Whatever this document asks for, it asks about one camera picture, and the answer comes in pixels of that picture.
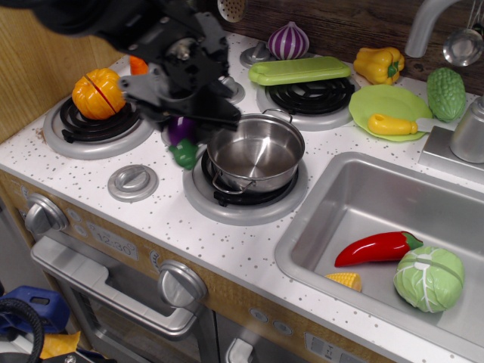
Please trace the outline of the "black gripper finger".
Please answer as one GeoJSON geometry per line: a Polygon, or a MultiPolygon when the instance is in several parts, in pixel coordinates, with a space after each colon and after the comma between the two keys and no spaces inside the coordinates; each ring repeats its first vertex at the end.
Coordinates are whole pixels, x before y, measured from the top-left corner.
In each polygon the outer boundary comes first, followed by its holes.
{"type": "Polygon", "coordinates": [[[224,127],[221,123],[196,121],[194,132],[196,144],[206,144],[214,134],[224,129],[224,127]]]}
{"type": "Polygon", "coordinates": [[[138,111],[142,119],[156,124],[164,124],[171,120],[171,115],[165,111],[153,109],[151,107],[138,106],[138,111]]]}

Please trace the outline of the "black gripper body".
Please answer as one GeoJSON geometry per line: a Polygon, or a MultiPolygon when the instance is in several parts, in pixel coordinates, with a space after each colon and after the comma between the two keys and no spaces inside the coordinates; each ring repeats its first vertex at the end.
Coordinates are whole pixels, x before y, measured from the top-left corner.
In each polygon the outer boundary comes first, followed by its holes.
{"type": "Polygon", "coordinates": [[[150,64],[145,75],[123,76],[118,86],[127,101],[138,106],[165,111],[171,118],[185,116],[194,121],[221,123],[235,130],[240,111],[222,95],[219,79],[195,90],[183,90],[170,79],[162,67],[150,64]]]}

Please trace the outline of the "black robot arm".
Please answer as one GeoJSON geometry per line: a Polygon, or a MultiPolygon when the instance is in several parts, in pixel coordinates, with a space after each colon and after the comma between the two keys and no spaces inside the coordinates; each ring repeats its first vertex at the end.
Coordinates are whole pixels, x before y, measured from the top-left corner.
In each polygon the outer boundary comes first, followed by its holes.
{"type": "Polygon", "coordinates": [[[236,131],[240,111],[230,103],[228,42],[217,19],[188,1],[35,1],[32,12],[65,36],[96,36],[149,66],[120,86],[144,119],[174,116],[196,123],[203,136],[236,131]]]}

